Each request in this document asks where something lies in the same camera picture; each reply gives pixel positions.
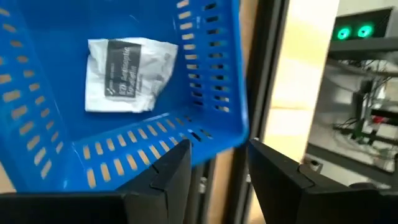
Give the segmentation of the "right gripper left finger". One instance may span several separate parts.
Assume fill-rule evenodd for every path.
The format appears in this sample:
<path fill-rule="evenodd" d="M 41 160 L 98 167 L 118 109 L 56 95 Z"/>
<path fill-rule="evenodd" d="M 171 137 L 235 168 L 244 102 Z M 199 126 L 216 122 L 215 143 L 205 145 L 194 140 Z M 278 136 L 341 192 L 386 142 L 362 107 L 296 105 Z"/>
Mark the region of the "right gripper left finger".
<path fill-rule="evenodd" d="M 192 144 L 184 139 L 118 188 L 128 224 L 183 224 L 191 179 Z"/>

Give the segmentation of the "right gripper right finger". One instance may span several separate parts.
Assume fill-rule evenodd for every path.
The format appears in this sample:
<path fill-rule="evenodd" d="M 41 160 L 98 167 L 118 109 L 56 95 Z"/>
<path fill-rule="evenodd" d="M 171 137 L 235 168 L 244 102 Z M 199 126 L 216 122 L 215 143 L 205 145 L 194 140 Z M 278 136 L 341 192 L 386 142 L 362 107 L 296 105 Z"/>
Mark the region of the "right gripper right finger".
<path fill-rule="evenodd" d="M 252 139 L 248 164 L 266 224 L 348 224 L 347 187 Z"/>

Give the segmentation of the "white antiseptic towelette packet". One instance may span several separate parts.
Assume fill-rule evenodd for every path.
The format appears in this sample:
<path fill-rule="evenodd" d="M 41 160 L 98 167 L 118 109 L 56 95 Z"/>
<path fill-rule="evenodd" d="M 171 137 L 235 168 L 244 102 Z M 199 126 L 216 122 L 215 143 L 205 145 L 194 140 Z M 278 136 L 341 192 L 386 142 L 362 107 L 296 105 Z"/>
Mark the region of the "white antiseptic towelette packet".
<path fill-rule="evenodd" d="M 97 113 L 152 111 L 169 82 L 178 46 L 142 37 L 89 39 L 85 110 Z"/>

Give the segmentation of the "black metal equipment cart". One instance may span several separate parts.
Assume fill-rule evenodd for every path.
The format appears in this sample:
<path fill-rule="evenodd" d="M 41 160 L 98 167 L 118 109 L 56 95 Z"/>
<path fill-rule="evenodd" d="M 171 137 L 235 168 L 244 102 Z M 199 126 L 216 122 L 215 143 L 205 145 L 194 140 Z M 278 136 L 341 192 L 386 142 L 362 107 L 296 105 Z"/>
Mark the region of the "black metal equipment cart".
<path fill-rule="evenodd" d="M 398 38 L 331 41 L 306 155 L 344 185 L 398 185 Z"/>

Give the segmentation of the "blue plastic basket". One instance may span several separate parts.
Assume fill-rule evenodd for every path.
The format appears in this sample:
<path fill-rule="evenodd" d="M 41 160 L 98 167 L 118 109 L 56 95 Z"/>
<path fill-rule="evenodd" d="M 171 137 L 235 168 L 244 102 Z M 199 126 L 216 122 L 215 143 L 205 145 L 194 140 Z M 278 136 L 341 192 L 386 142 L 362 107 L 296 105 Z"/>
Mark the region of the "blue plastic basket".
<path fill-rule="evenodd" d="M 178 46 L 152 111 L 84 109 L 89 39 Z M 248 135 L 239 0 L 0 0 L 0 164 L 19 192 L 115 190 L 188 139 L 192 164 Z"/>

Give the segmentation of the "computer case with green lights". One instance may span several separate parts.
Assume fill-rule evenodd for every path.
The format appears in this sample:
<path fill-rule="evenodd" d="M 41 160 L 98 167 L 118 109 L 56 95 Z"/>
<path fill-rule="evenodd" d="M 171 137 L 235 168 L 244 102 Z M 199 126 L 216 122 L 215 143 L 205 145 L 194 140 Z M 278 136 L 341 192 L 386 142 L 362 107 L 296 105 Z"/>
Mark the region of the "computer case with green lights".
<path fill-rule="evenodd" d="M 398 37 L 398 8 L 385 7 L 338 16 L 332 40 Z"/>

